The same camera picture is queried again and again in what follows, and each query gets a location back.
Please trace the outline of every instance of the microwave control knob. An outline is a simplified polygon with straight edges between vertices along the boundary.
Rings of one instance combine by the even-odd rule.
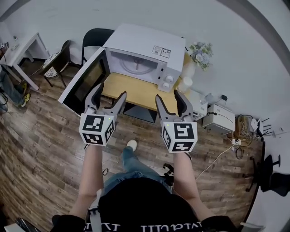
[[[168,83],[163,83],[162,86],[163,86],[163,88],[166,88],[166,89],[169,88],[169,84]]]
[[[169,82],[169,83],[172,83],[173,82],[173,77],[172,76],[167,76],[165,78],[165,81]]]

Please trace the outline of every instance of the jeans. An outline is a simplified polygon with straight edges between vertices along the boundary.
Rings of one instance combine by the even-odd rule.
[[[122,182],[125,179],[130,178],[139,178],[139,177],[146,177],[155,181],[160,182],[163,184],[166,189],[171,193],[172,189],[165,183],[165,178],[160,177],[157,172],[153,169],[149,168],[147,165],[141,163],[137,156],[134,154],[134,151],[131,147],[126,147],[122,153],[123,165],[125,169],[125,173],[117,173],[110,177],[104,183],[104,190],[102,195],[107,194],[110,190],[112,190],[117,184]]]
[[[0,72],[0,88],[5,92],[5,94],[11,99],[15,105],[23,105],[24,97],[22,93],[19,93],[11,82],[7,73],[2,70]]]

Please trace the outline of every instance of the black t-shirt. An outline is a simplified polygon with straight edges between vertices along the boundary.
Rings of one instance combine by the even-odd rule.
[[[102,231],[206,232],[236,231],[228,217],[214,216],[200,222],[191,206],[148,178],[126,179],[100,198]],[[52,232],[92,231],[91,223],[72,215],[59,218]]]

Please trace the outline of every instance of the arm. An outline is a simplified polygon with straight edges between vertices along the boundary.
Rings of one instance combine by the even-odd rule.
[[[97,196],[97,190],[104,187],[102,157],[101,146],[87,147],[77,201],[69,214],[85,219],[87,209]]]
[[[191,160],[185,153],[174,155],[174,190],[192,206],[200,221],[214,216],[200,200]]]

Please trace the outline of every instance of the microwave label sticker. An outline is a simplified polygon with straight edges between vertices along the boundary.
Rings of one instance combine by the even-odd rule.
[[[163,48],[162,51],[161,51],[161,55],[160,56],[164,56],[166,58],[169,58],[170,57],[170,53],[171,53],[170,50]]]
[[[160,56],[162,49],[162,47],[154,46],[152,53]]]

